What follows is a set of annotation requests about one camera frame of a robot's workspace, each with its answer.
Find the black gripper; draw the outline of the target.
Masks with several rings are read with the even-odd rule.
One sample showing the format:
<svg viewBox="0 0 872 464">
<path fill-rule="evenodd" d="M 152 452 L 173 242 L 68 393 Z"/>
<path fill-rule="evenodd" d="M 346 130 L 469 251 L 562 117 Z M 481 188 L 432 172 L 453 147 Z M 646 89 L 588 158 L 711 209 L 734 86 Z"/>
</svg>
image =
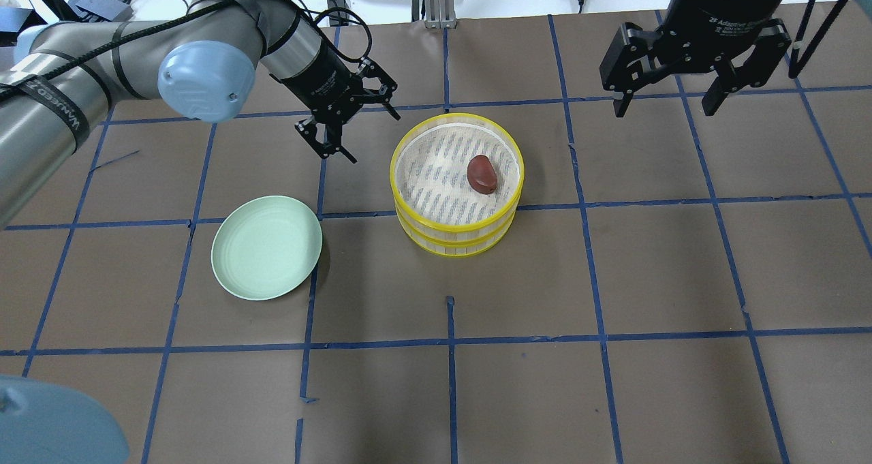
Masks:
<svg viewBox="0 0 872 464">
<path fill-rule="evenodd" d="M 395 79 L 368 57 L 350 70 L 330 42 L 286 42 L 279 49 L 279 82 L 309 109 L 310 117 L 295 129 L 321 159 L 340 153 L 358 163 L 343 145 L 343 127 L 364 105 L 380 104 L 401 120 L 390 103 L 398 88 Z"/>
</svg>

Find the black gripper body other arm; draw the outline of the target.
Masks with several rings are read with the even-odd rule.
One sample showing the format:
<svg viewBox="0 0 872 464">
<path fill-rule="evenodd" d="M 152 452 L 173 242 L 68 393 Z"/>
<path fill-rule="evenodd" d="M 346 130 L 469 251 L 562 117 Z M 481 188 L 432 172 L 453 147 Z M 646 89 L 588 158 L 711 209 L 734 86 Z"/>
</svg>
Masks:
<svg viewBox="0 0 872 464">
<path fill-rule="evenodd" d="M 702 100 L 707 116 L 729 95 L 765 85 L 792 43 L 773 16 L 782 1 L 671 0 L 653 31 L 620 25 L 599 67 L 614 115 L 623 117 L 635 94 L 672 75 L 715 73 Z"/>
</svg>

